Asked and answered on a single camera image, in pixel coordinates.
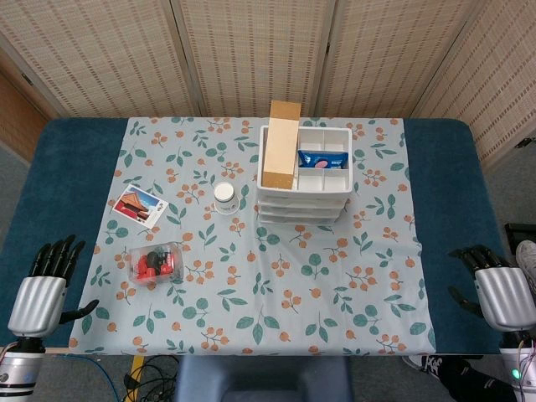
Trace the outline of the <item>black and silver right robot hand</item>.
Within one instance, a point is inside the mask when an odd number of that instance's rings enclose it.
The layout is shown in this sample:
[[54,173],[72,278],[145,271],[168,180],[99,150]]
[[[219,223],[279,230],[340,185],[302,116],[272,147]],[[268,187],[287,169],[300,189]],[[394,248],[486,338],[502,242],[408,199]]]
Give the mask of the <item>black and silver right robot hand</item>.
[[533,293],[522,269],[513,267],[484,245],[455,249],[449,253],[468,269],[477,292],[477,302],[464,297],[454,286],[451,298],[462,309],[486,320],[499,332],[521,332],[535,327]]

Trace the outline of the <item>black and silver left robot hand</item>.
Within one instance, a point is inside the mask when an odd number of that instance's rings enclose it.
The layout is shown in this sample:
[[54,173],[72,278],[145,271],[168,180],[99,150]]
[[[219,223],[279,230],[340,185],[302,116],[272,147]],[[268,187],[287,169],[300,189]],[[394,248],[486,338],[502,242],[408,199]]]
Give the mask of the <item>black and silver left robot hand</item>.
[[43,245],[23,279],[8,321],[9,331],[18,338],[46,338],[57,326],[89,316],[99,305],[64,310],[64,301],[85,242],[70,235],[54,244]]

